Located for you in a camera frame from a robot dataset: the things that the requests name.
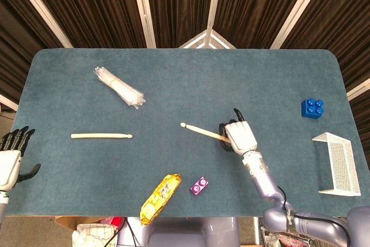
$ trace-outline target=robot finger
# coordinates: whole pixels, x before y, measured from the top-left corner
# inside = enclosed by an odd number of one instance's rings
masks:
[[[21,151],[21,157],[23,157],[24,155],[24,151],[25,151],[25,148],[27,147],[29,138],[34,133],[35,133],[35,130],[32,129],[23,135],[22,140],[17,147],[17,149]]]
[[[10,132],[8,132],[7,134],[5,134],[2,138],[1,138],[1,141],[0,141],[0,150],[4,150],[4,146],[5,146],[5,142],[8,138],[8,136],[10,135]]]
[[[222,136],[227,137],[226,131],[225,131],[226,124],[219,124],[219,134]],[[226,152],[233,152],[232,146],[230,144],[226,144],[225,141],[220,140],[221,148],[223,148]]]
[[[24,180],[33,178],[40,170],[41,164],[36,164],[34,168],[31,170],[31,172],[27,174],[22,174],[18,176],[17,183],[20,183]]]
[[[245,121],[243,115],[242,115],[242,112],[239,111],[239,109],[237,108],[234,108],[234,112],[236,113],[236,116],[238,117],[238,120],[239,121]]]
[[[13,140],[14,140],[14,137],[16,136],[16,134],[18,133],[18,129],[14,130],[13,132],[11,132],[9,135],[8,135],[8,138],[6,139],[5,141],[5,144],[4,144],[4,147],[3,147],[3,150],[10,150],[10,146],[12,145],[13,143]]]
[[[22,137],[23,137],[24,133],[25,133],[27,130],[28,130],[28,126],[25,126],[24,128],[21,128],[21,129],[17,132],[17,134],[16,134],[16,136],[15,136],[15,138],[14,138],[14,140],[13,140],[13,143],[12,143],[12,145],[11,145],[11,147],[10,147],[10,149],[11,149],[11,150],[16,150],[16,149],[17,149],[17,147],[18,147],[18,145],[19,145],[19,143],[20,143],[20,141],[21,141],[21,139],[22,139]]]

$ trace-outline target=cable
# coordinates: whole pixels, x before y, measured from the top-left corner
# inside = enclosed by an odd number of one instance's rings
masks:
[[[283,203],[283,208],[284,208],[284,211],[287,211],[287,208],[286,208],[286,202],[287,202],[287,196],[284,192],[284,190],[278,186],[278,188],[282,191],[283,195],[284,195],[284,203]],[[336,221],[333,221],[333,220],[329,220],[329,219],[325,219],[325,218],[316,218],[316,217],[306,217],[306,216],[300,216],[300,215],[297,215],[297,214],[294,214],[294,217],[297,217],[297,218],[300,218],[300,219],[305,219],[305,220],[315,220],[315,221],[323,221],[323,222],[329,222],[329,223],[332,223],[332,224],[335,224],[337,225],[338,227],[342,228],[342,230],[345,232],[346,234],[346,238],[347,238],[347,247],[350,247],[351,246],[351,238],[349,237],[349,233],[348,231],[346,230],[346,228],[344,228],[341,224],[337,223]]]
[[[125,223],[128,223],[127,221],[127,218],[125,217],[125,219],[122,221],[122,224],[120,225],[120,227],[118,228],[118,230],[112,235],[112,237],[110,238],[110,240],[108,240],[108,242],[104,245],[104,247],[107,247],[109,245],[109,243],[113,240],[114,237],[116,237],[116,235],[122,230],[122,228],[125,226]]]
[[[134,231],[132,230],[131,225],[129,224],[129,222],[128,222],[128,221],[127,221],[127,225],[128,225],[128,228],[129,228],[129,230],[130,230],[130,232],[131,232],[131,236],[132,236],[132,240],[134,241],[134,245],[135,245],[135,247],[138,247],[138,246],[136,245],[136,240],[135,240],[136,236],[135,236]]]

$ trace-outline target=drumstick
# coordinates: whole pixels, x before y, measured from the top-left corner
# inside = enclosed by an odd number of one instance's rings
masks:
[[[208,130],[204,130],[203,128],[194,127],[194,126],[191,126],[191,125],[186,124],[186,123],[181,123],[180,125],[182,127],[187,128],[188,130],[193,130],[193,131],[195,131],[197,133],[200,133],[200,134],[203,134],[203,135],[207,135],[209,137],[216,138],[218,140],[222,140],[222,141],[225,141],[225,142],[230,143],[230,140],[228,138],[226,138],[224,136],[221,136],[220,134],[213,133],[213,132],[210,132]]]
[[[122,133],[80,133],[71,134],[72,139],[78,138],[132,138],[132,134],[122,134]]]

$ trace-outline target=purple lego brick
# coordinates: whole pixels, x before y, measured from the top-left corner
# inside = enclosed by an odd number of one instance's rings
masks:
[[[208,185],[208,180],[203,176],[198,181],[190,187],[190,191],[194,193],[194,195],[198,195],[205,187]]]

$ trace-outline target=white trim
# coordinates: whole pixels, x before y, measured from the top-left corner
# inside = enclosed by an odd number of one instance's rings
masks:
[[[223,47],[225,47],[226,49],[230,49],[230,47],[228,47],[222,40],[220,40],[215,34],[211,34],[210,35],[213,39],[215,39],[217,41],[217,43],[219,43],[220,45],[222,45]]]
[[[32,5],[35,7],[37,12],[40,14],[45,23],[49,26],[51,31],[55,34],[58,40],[61,42],[63,47],[72,48],[72,43],[64,34],[62,28],[56,22],[55,18],[51,15],[49,9],[46,7],[45,3],[42,0],[29,0]]]
[[[0,94],[0,103],[5,104],[7,107],[13,109],[14,111],[18,111],[18,105],[15,102],[4,97],[2,94]]]
[[[254,227],[254,244],[260,244],[260,227],[258,226],[258,217],[253,217],[253,227]]]
[[[199,42],[201,39],[203,39],[204,37],[206,36],[206,31],[203,31],[202,33],[198,34],[197,36],[195,36],[193,39],[191,39],[191,42],[188,43],[187,45],[185,45],[183,47],[183,49],[188,49],[189,47],[191,47],[192,45],[196,44],[197,42]]]
[[[275,40],[273,41],[270,49],[279,49],[283,45],[284,41],[288,37],[290,31],[293,29],[298,19],[308,6],[308,3],[311,0],[297,0],[292,10],[290,11],[289,16],[285,20],[282,29],[280,29]]]
[[[214,18],[216,17],[217,3],[219,0],[210,0],[210,7],[208,13],[206,37],[204,39],[205,46],[209,46],[210,36],[212,34],[212,28],[214,24]]]
[[[199,46],[197,46],[197,49],[201,49],[202,47],[204,47],[204,43],[201,43]]]
[[[149,0],[136,0],[138,3],[141,24],[146,42],[146,47],[156,48],[156,37],[154,36],[153,22],[151,19]]]
[[[365,80],[360,85],[356,86],[347,93],[348,101],[353,100],[355,97],[358,97],[362,93],[370,89],[370,78]]]

